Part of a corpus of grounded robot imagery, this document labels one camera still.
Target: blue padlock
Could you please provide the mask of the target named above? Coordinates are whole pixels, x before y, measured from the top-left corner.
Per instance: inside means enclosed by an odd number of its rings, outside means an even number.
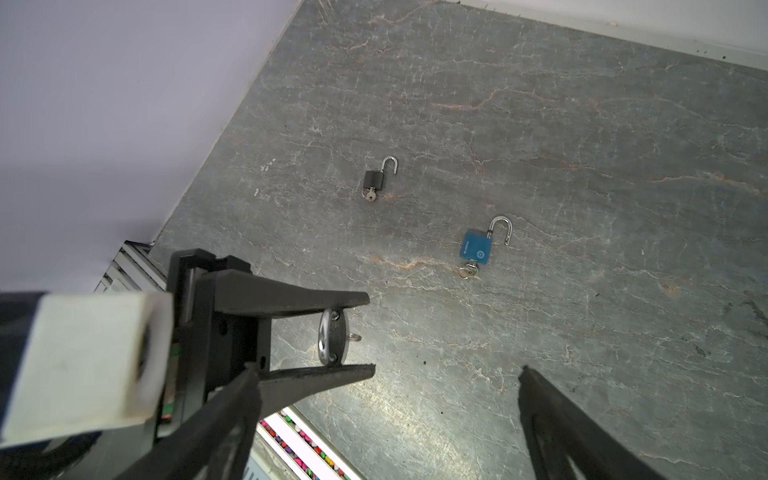
[[[475,276],[478,273],[478,264],[485,265],[488,263],[488,258],[491,256],[491,237],[493,236],[493,228],[496,222],[507,222],[507,238],[504,245],[509,245],[509,240],[512,238],[512,229],[514,226],[512,222],[503,215],[494,217],[491,220],[491,226],[483,234],[480,230],[467,230],[464,234],[464,241],[462,242],[462,249],[458,253],[461,258],[469,260],[469,262],[462,268],[458,269],[458,274],[461,278],[469,278]]]

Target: white plastic part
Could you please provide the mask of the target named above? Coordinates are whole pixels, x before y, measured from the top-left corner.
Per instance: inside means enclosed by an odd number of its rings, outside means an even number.
[[[169,293],[44,296],[0,447],[144,422],[157,410],[172,328]]]

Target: row of colorful stones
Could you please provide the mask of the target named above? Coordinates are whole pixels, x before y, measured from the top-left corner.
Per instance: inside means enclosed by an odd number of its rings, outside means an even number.
[[[280,410],[280,416],[285,420],[285,422],[293,427],[293,430],[296,431],[296,433],[299,434],[299,436],[304,440],[304,442],[307,442],[310,444],[310,447],[315,451],[315,453],[322,458],[329,467],[333,468],[333,471],[336,472],[340,478],[344,478],[344,480],[351,480],[347,474],[344,473],[344,471],[339,468],[338,465],[328,456],[326,453],[319,447],[317,444],[306,434],[304,431],[299,427],[293,420],[290,419],[288,415],[285,414],[282,410]],[[288,454],[290,458],[293,458],[293,460],[296,462],[296,464],[304,471],[304,473],[307,474],[308,477],[310,477],[312,480],[317,480],[317,475],[315,475],[312,472],[312,469],[307,466],[304,461],[299,458],[299,456],[283,441],[282,438],[280,438],[274,430],[270,428],[270,425],[265,422],[264,420],[261,421],[261,426],[264,427],[264,429],[270,434],[270,436],[277,442],[280,447],[285,450],[285,452]]]

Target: marble surface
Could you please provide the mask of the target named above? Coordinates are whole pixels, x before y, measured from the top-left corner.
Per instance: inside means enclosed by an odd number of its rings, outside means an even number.
[[[523,365],[670,478],[758,478],[766,127],[766,72],[462,5],[306,0],[152,254],[370,293],[347,362],[376,376],[299,404],[368,478],[533,478]],[[461,280],[465,230],[496,214],[509,247]],[[275,322],[273,368],[319,364],[318,321]]]

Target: padlock body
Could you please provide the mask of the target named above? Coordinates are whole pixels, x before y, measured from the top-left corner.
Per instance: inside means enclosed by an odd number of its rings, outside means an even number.
[[[378,170],[368,170],[366,172],[366,177],[362,179],[363,190],[368,190],[369,188],[381,190],[383,184],[384,172]]]
[[[459,252],[459,255],[467,260],[474,260],[485,265],[488,263],[488,257],[491,255],[491,239],[484,233],[475,233],[468,230],[464,234],[462,250]]]

